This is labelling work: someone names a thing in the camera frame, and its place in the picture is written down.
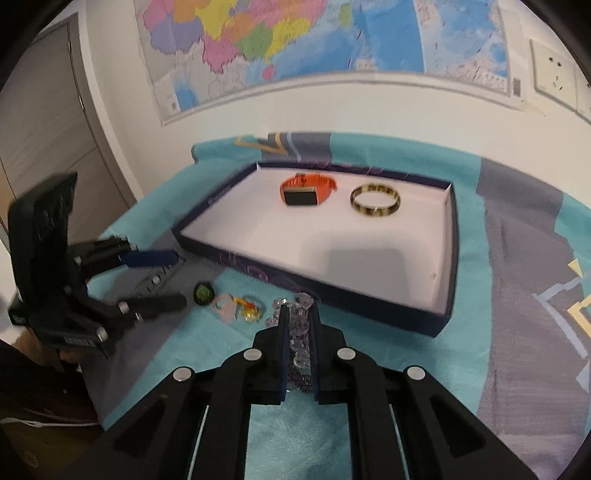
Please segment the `left human hand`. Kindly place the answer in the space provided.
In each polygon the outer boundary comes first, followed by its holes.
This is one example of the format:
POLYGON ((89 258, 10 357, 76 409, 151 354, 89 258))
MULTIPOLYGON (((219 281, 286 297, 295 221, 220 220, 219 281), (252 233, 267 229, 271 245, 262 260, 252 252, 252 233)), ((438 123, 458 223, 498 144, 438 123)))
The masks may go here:
POLYGON ((59 368, 62 363, 77 365, 82 358, 78 352, 43 345, 30 330, 23 331, 12 346, 34 363, 44 367, 59 368))

